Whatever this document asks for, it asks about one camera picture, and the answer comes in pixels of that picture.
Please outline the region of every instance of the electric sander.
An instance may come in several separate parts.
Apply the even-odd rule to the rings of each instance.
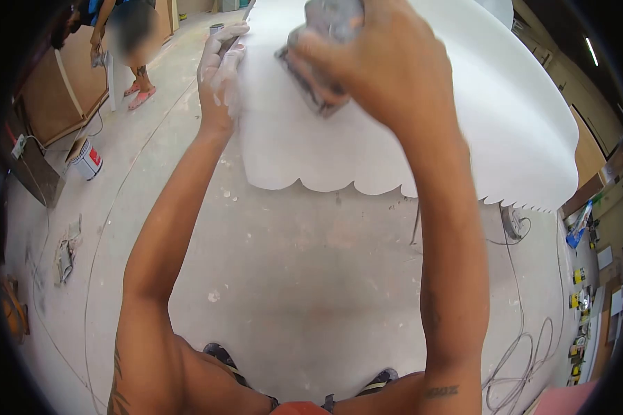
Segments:
[[[328,118],[347,104],[351,96],[323,72],[294,51],[303,30],[314,30],[334,43],[348,43],[360,33],[365,22],[362,0],[309,0],[305,4],[307,23],[293,30],[288,44],[275,53],[291,74],[307,105],[314,113]]]

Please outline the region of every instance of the arm tattoo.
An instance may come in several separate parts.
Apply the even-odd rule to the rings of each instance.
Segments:
[[[424,393],[425,399],[446,398],[450,395],[459,394],[459,385],[443,386],[442,388],[429,388]]]
[[[122,380],[122,370],[120,370],[120,353],[118,353],[117,351],[117,345],[113,362],[113,386],[111,386],[111,394],[108,398],[108,407],[106,409],[106,413],[107,415],[129,415],[129,412],[127,411],[125,406],[131,405],[129,405],[125,397],[117,391],[117,378],[120,377],[120,380]]]

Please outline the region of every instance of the pink sandal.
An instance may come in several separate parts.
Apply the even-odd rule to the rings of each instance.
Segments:
[[[125,90],[125,96],[130,96],[134,92],[139,92],[140,90],[141,90],[141,87],[139,86],[139,84],[136,83],[136,81],[134,81],[134,83],[132,84],[132,87],[129,88],[128,90]]]
[[[130,110],[135,110],[136,108],[140,107],[141,104],[144,103],[149,97],[154,95],[155,92],[157,92],[157,88],[154,86],[148,92],[140,92],[138,95],[136,95],[136,98],[134,98],[133,101],[129,103],[127,108],[129,108]]]

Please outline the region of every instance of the paint can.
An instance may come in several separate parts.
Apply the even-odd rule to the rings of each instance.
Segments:
[[[86,180],[92,180],[103,166],[103,160],[97,150],[92,147],[87,136],[74,142],[65,162],[74,165]]]
[[[224,29],[224,23],[217,23],[216,25],[210,26],[210,36],[214,35],[222,29]]]

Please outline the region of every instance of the power strip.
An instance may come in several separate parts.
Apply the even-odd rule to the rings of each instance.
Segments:
[[[12,149],[12,157],[14,157],[16,160],[18,160],[18,158],[23,154],[23,149],[25,148],[25,143],[27,141],[27,137],[25,137],[23,134],[18,137],[17,143]]]

